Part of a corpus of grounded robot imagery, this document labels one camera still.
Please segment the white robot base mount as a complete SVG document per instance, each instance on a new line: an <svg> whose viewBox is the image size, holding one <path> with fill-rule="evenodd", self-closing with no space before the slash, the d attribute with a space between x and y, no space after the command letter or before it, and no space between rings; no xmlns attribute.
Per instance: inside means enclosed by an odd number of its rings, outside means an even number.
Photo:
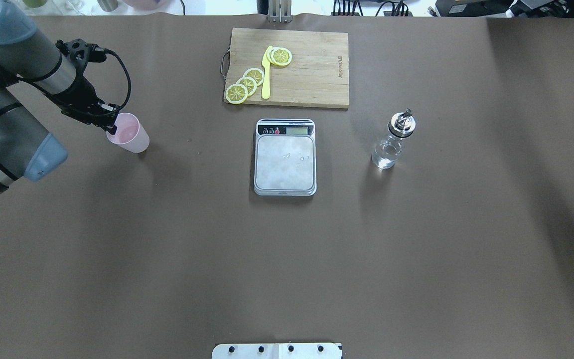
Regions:
<svg viewBox="0 0 574 359"><path fill-rule="evenodd" d="M235 343L216 345L212 359L343 359L337 343Z"/></svg>

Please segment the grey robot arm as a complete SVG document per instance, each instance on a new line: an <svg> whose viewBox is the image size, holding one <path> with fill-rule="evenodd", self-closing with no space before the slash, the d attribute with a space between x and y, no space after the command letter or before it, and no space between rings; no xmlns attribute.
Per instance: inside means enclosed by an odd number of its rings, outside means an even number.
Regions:
<svg viewBox="0 0 574 359"><path fill-rule="evenodd" d="M82 39L52 43L14 2L0 0L0 195L20 178L39 181L68 157L9 86L29 84L65 116L114 134L125 105L103 101L84 75L107 55L115 53Z"/></svg>

